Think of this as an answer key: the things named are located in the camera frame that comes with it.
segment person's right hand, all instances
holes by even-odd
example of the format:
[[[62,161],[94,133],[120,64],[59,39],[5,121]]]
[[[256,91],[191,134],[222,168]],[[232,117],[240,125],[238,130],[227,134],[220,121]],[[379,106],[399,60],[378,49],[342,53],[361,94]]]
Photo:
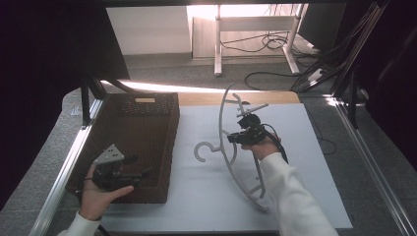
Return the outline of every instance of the person's right hand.
[[[91,180],[94,169],[95,165],[92,165],[86,176],[81,209],[79,211],[80,216],[92,221],[100,219],[113,200],[125,196],[134,190],[133,186],[127,186],[113,192],[101,191]]]
[[[280,138],[275,134],[273,135],[281,142]],[[258,160],[263,160],[268,155],[279,152],[278,147],[276,147],[275,143],[269,137],[265,137],[262,141],[252,146],[242,145],[241,148],[244,150],[251,150]]]

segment brown basket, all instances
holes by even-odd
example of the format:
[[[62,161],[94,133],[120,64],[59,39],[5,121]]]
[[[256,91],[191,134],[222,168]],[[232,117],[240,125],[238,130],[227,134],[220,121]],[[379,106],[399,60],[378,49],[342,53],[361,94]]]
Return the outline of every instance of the brown basket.
[[[164,204],[168,197],[172,150],[180,110],[177,93],[113,93],[108,95],[67,184],[76,195],[92,162],[111,145],[138,160],[123,166],[122,175],[138,175],[151,167],[148,178],[118,204]]]

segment white shirt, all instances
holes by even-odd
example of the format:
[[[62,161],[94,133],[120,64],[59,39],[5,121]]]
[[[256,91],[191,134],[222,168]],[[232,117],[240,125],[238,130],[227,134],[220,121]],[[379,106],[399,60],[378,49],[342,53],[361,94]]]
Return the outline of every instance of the white shirt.
[[[279,152],[260,163],[267,193],[273,200],[282,236],[337,235],[322,208],[304,187],[297,169],[289,166]]]
[[[74,221],[70,227],[58,234],[58,236],[93,236],[95,230],[100,225],[100,221],[91,221],[80,216],[77,211]]]

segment wooden table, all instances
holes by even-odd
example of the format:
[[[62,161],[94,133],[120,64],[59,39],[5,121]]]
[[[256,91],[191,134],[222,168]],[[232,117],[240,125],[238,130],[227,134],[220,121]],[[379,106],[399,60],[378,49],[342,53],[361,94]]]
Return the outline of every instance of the wooden table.
[[[293,104],[300,103],[298,96],[293,91],[236,91],[242,100],[250,103]],[[209,92],[179,92],[179,104],[181,105],[220,105],[223,93]]]

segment sunlight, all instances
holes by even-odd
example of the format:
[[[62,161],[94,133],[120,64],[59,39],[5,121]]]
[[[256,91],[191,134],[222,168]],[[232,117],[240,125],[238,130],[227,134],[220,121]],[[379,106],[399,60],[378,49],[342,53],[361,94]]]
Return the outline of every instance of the sunlight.
[[[189,17],[203,18],[214,21],[215,16],[217,15],[217,7],[214,5],[188,6],[187,12]],[[221,17],[268,16],[269,5],[221,5],[220,15]]]
[[[328,105],[330,105],[330,106],[336,106],[337,105],[337,101],[334,100],[334,98],[332,98],[332,97],[326,98],[326,101],[328,102]]]
[[[102,81],[104,84],[110,85],[109,82]],[[219,88],[193,88],[193,87],[180,87],[180,86],[167,86],[148,83],[139,83],[131,81],[121,81],[121,83],[132,89],[149,90],[149,91],[162,91],[162,92],[198,92],[198,93],[224,93],[225,89]],[[259,92],[257,90],[231,90],[231,92]]]

